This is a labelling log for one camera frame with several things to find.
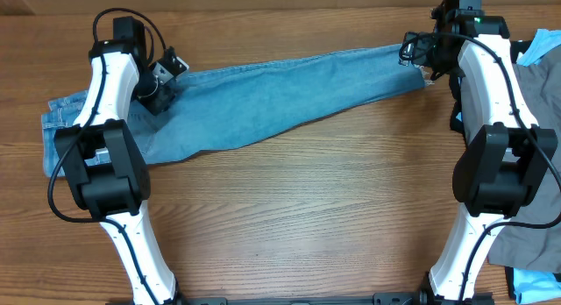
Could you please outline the light blue denim jeans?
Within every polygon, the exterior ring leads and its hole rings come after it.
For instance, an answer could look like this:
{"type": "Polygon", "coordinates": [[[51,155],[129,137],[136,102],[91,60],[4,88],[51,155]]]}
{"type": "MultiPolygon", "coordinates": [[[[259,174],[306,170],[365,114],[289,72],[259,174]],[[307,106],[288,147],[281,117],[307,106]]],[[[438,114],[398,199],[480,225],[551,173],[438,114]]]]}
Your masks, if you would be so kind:
{"type": "Polygon", "coordinates": [[[251,145],[355,106],[425,87],[397,45],[275,60],[177,77],[169,109],[131,102],[126,123],[146,164],[251,145]]]}

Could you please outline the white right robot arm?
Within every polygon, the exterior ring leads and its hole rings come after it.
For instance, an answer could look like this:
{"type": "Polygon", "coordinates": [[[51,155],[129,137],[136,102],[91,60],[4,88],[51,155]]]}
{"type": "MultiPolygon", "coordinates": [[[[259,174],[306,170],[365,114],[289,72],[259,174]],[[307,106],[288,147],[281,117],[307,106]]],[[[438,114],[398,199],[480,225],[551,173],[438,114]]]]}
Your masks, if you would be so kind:
{"type": "Polygon", "coordinates": [[[431,16],[432,33],[405,35],[401,64],[429,67],[433,80],[449,75],[466,149],[452,176],[457,217],[414,302],[491,304],[491,296],[475,294],[475,280],[500,232],[518,224],[514,216],[555,171],[557,135],[523,99],[504,18],[472,6],[439,6],[431,16]]]}

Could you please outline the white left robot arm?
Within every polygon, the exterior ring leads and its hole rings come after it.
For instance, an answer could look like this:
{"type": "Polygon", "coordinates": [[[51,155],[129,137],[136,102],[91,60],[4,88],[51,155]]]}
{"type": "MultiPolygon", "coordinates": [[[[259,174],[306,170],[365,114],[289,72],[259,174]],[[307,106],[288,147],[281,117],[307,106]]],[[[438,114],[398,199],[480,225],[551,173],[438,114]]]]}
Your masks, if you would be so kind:
{"type": "Polygon", "coordinates": [[[132,39],[97,41],[89,51],[92,79],[82,111],[54,144],[80,209],[99,223],[129,277],[135,304],[175,304],[177,281],[164,261],[148,216],[147,165],[126,123],[145,47],[132,39]]]}

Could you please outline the black folded garment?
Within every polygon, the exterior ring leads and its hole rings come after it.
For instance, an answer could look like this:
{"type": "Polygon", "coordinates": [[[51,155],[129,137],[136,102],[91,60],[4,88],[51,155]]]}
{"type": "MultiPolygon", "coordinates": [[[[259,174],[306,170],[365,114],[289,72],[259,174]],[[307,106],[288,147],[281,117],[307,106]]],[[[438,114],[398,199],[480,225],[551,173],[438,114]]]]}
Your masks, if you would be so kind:
{"type": "MultiPolygon", "coordinates": [[[[532,41],[531,40],[516,40],[511,42],[510,47],[510,58],[511,62],[515,64],[519,58],[521,58],[529,49],[532,41]]],[[[455,99],[453,110],[450,118],[450,128],[460,134],[464,134],[464,124],[461,116],[462,104],[461,104],[461,93],[459,87],[461,86],[461,77],[456,80],[450,78],[449,86],[451,87],[452,96],[455,99]]]]}

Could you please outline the light blue folded garment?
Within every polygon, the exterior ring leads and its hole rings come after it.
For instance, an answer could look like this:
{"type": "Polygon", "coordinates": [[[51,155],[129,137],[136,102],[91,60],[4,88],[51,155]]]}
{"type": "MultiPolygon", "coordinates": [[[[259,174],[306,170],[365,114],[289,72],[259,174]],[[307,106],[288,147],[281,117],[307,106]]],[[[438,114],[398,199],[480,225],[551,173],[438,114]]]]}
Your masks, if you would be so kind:
{"type": "MultiPolygon", "coordinates": [[[[517,51],[516,78],[525,103],[540,126],[560,133],[560,31],[539,29],[525,51],[517,51]]],[[[547,223],[560,213],[560,190],[551,174],[543,177],[533,202],[515,217],[547,223]]],[[[512,275],[511,297],[518,304],[560,296],[560,226],[546,230],[506,227],[494,241],[488,261],[512,275]]]]}

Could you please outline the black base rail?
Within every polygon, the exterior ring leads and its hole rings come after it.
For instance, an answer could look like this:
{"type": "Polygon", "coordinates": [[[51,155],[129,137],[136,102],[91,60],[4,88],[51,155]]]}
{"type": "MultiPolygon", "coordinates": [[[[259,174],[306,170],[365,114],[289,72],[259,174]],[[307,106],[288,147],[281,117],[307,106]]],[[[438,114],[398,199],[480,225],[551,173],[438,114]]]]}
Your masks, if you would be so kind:
{"type": "Polygon", "coordinates": [[[494,305],[491,294],[479,294],[474,299],[462,302],[445,300],[441,296],[430,296],[426,291],[375,293],[373,296],[320,297],[320,298],[269,298],[228,300],[223,297],[185,298],[181,305],[494,305]]]}

